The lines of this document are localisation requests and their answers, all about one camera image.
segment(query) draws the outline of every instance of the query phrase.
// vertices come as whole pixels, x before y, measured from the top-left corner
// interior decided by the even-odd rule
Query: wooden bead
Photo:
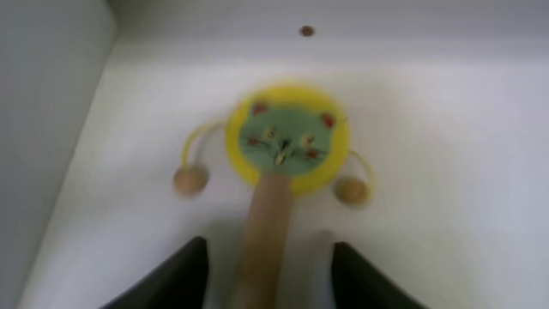
[[[208,183],[208,171],[204,167],[180,167],[173,175],[173,185],[185,196],[202,192]]]
[[[355,177],[345,177],[335,183],[335,196],[349,206],[362,205],[368,196],[368,187],[364,181]]]

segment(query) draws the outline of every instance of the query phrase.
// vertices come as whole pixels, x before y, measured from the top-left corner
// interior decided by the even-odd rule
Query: red cat ear
[[[329,112],[323,112],[320,114],[320,118],[323,121],[323,124],[326,125],[328,129],[332,129],[335,125],[335,117]]]
[[[253,116],[259,115],[262,112],[266,112],[268,110],[268,103],[266,100],[257,100],[256,103],[254,103],[253,107],[251,108],[251,114]]]

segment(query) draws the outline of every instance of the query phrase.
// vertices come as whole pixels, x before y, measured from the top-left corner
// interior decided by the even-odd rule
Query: green cat face
[[[306,174],[328,157],[335,117],[256,103],[239,134],[244,157],[262,172]]]

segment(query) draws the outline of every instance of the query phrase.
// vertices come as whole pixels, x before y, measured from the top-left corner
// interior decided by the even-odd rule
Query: white wall
[[[250,188],[222,134],[206,143],[201,196],[176,195],[172,174],[193,128],[289,76],[341,101],[380,189],[364,211],[328,189],[299,199],[280,308],[328,308],[308,299],[326,230],[431,308],[549,303],[542,2],[127,4],[22,309],[95,309],[197,234],[213,259],[206,307],[219,308]],[[301,38],[304,24],[317,36]]]
[[[104,62],[99,0],[0,3],[0,308],[15,308]]]

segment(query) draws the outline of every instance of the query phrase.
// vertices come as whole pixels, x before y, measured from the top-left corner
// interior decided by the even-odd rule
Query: wooden handle
[[[293,197],[291,178],[263,174],[251,200],[231,308],[275,307]]]

